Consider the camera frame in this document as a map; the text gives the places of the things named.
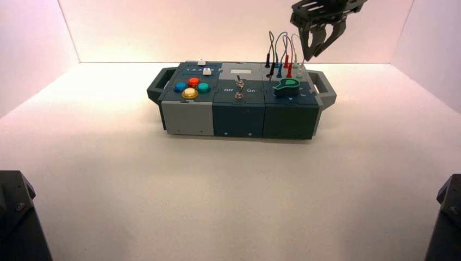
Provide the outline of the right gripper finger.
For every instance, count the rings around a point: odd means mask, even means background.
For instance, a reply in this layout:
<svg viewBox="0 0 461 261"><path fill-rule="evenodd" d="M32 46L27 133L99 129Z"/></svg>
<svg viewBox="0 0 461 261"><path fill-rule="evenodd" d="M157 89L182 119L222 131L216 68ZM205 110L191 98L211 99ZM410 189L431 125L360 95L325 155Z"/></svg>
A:
<svg viewBox="0 0 461 261"><path fill-rule="evenodd" d="M332 26L332 32L327 37L326 31L327 23L318 24L313 28L313 56L318 57L323 51L325 51L334 41L343 35L346 30L346 20L340 20L329 23Z"/></svg>
<svg viewBox="0 0 461 261"><path fill-rule="evenodd" d="M314 56L315 46L312 47L309 43L309 40L312 39L310 37L310 30L307 29L300 29L300 42L302 46L303 58L306 62L309 62L311 58Z"/></svg>

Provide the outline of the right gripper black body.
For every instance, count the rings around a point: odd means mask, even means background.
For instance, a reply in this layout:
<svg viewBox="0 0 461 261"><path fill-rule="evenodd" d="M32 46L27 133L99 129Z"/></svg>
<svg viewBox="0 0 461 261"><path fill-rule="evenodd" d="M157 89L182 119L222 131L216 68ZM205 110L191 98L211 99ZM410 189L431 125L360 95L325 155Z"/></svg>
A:
<svg viewBox="0 0 461 261"><path fill-rule="evenodd" d="M291 6L290 23L298 29L312 28L322 24L335 24L349 14L358 13L367 0L305 0Z"/></svg>

